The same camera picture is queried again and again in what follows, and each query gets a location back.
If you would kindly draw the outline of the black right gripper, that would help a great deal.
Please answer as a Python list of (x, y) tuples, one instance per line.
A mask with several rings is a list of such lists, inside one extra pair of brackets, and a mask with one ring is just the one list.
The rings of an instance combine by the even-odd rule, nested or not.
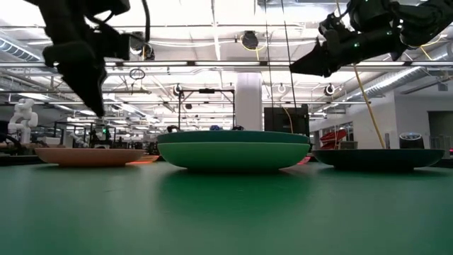
[(317, 39), (311, 52), (289, 66), (291, 73), (329, 77), (345, 65), (386, 53), (393, 61), (401, 56), (401, 41), (390, 28), (366, 33), (327, 30), (324, 36), (325, 42)]

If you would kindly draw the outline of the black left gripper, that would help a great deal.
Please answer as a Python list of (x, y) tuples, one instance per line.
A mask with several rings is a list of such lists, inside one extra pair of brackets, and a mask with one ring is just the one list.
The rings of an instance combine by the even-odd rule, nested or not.
[(98, 117), (105, 115), (102, 84), (106, 78), (104, 35), (53, 35), (42, 51), (48, 67), (57, 66), (64, 82)]

